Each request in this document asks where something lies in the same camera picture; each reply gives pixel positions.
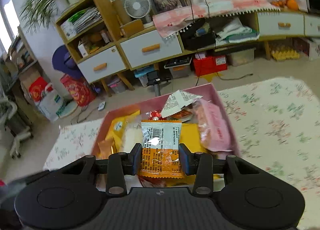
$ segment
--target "pink plastic bag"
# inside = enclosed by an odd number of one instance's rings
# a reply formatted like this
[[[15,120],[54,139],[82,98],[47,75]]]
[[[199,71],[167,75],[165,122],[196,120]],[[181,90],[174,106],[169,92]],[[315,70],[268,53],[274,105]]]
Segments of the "pink plastic bag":
[[[228,126],[220,108],[203,99],[196,100],[193,106],[202,146],[212,152],[231,151]]]

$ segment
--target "pink box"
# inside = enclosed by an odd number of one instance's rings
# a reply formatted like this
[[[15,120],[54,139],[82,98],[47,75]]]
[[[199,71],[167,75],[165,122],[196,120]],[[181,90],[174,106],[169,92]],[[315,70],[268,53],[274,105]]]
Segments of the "pink box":
[[[184,91],[195,94],[195,95],[201,95],[201,96],[203,96],[202,99],[204,99],[206,101],[212,101],[213,104],[216,104],[217,106],[220,107],[222,117],[226,121],[227,126],[228,126],[228,130],[230,133],[232,151],[231,152],[219,152],[219,158],[224,159],[225,156],[229,155],[229,154],[234,154],[234,155],[240,156],[240,151],[238,148],[238,143],[236,141],[235,132],[231,126],[231,122],[228,118],[228,115],[227,115],[225,109],[224,109],[223,103],[220,100],[220,97],[219,97],[217,91],[215,90],[215,88],[213,87],[213,85],[212,84],[205,84],[202,86],[185,89]],[[149,99],[149,100],[146,100],[143,102],[139,102],[139,103],[132,104],[132,105],[127,105],[125,107],[108,112],[106,114],[106,116],[104,117],[103,122],[101,124],[101,127],[99,129],[94,146],[92,148],[92,154],[97,156],[100,153],[98,142],[102,142],[105,140],[106,135],[109,131],[109,127],[111,125],[111,122],[113,121],[114,118],[125,116],[125,115],[130,115],[130,114],[140,110],[142,118],[147,120],[148,116],[146,115],[146,112],[150,112],[153,110],[162,110],[169,95],[170,94],[159,96],[159,97],[154,97],[152,99]]]

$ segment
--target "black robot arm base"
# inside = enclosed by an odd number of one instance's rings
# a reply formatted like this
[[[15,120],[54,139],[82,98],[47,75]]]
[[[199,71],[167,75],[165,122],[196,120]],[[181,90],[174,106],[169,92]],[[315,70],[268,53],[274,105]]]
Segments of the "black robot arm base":
[[[285,230],[297,226],[303,214],[303,196],[293,186],[234,155],[216,160],[191,153],[184,144],[179,145],[179,160],[186,175],[196,175],[192,191],[132,188],[127,194],[124,175],[138,172],[141,150],[136,144],[130,153],[99,161],[87,155],[27,185],[15,200],[19,219],[45,230],[160,230],[169,225],[175,230]],[[213,192],[214,173],[224,174],[219,192]],[[95,187],[98,174],[106,174],[105,192]]]

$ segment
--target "red candy wrapper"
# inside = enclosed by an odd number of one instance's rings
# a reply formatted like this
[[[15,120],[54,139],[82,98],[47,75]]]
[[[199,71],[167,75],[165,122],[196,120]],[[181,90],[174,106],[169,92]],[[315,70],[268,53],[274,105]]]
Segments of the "red candy wrapper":
[[[151,111],[148,113],[148,115],[149,115],[149,120],[154,120],[154,121],[166,120],[165,118],[162,118],[159,111]]]

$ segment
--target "wooden table leg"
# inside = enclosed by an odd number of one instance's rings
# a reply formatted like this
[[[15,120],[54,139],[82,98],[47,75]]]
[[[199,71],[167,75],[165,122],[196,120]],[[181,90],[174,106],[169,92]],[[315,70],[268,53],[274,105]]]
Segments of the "wooden table leg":
[[[270,60],[271,59],[271,53],[270,53],[270,47],[269,47],[269,42],[268,41],[264,42],[264,48],[266,50],[267,60]]]
[[[153,66],[154,66],[155,70],[159,70],[159,63],[154,63]]]
[[[109,90],[109,88],[108,88],[108,85],[107,85],[107,83],[105,82],[105,80],[104,80],[104,79],[101,79],[100,81],[101,81],[101,83],[102,83],[102,86],[103,86],[104,90],[105,90],[106,93],[108,94],[108,97],[111,97],[112,94],[111,94],[111,92],[110,92],[110,90]]]
[[[126,79],[126,77],[122,73],[117,73],[118,77],[122,80],[123,83],[129,88],[129,90],[134,91],[134,87],[131,83]]]

